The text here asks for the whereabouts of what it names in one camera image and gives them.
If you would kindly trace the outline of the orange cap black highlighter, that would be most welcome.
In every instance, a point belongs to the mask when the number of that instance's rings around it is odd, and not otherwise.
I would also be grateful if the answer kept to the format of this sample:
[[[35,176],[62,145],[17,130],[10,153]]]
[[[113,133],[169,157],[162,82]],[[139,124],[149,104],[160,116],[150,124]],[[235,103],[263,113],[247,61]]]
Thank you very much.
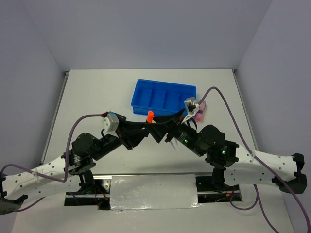
[[[152,110],[149,110],[148,114],[147,114],[146,122],[152,123],[153,122],[153,118],[154,118],[154,113],[153,113]]]

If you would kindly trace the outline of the blue cap black highlighter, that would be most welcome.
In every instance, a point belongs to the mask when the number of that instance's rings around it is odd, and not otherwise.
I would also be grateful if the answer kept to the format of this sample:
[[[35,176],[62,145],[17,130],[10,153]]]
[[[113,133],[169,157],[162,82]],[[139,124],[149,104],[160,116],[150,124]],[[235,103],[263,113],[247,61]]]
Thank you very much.
[[[123,119],[123,120],[126,120],[126,117],[125,117],[125,116],[122,116],[122,115],[117,114],[117,113],[112,112],[112,111],[109,111],[109,113],[110,113],[110,114],[115,114],[118,118],[121,118],[121,119]]]

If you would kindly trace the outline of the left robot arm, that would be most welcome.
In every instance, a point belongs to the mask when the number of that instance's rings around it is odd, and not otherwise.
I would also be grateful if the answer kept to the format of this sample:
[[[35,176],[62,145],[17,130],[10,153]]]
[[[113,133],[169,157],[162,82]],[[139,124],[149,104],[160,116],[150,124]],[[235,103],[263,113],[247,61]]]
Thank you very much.
[[[42,200],[57,193],[61,187],[70,186],[73,176],[90,175],[95,161],[121,145],[131,150],[149,134],[142,124],[137,129],[116,131],[116,135],[103,135],[101,139],[83,133],[74,142],[68,140],[65,153],[47,164],[33,169],[16,164],[5,165],[4,168],[14,167],[20,173],[6,176],[0,172],[0,213],[23,211],[21,206],[25,201],[33,198]]]

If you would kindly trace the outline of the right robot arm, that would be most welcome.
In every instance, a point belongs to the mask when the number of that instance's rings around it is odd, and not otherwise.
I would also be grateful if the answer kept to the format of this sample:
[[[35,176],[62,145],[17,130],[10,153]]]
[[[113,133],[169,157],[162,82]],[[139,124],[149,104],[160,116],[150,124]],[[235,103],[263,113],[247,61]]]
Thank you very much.
[[[225,140],[224,133],[213,125],[200,132],[184,123],[185,116],[175,113],[169,116],[147,114],[148,123],[165,123],[165,141],[180,142],[214,167],[211,184],[217,190],[240,184],[262,184],[277,186],[285,193],[302,194],[307,187],[307,177],[301,172],[304,156],[295,153],[279,156],[261,151],[248,151],[246,146]]]

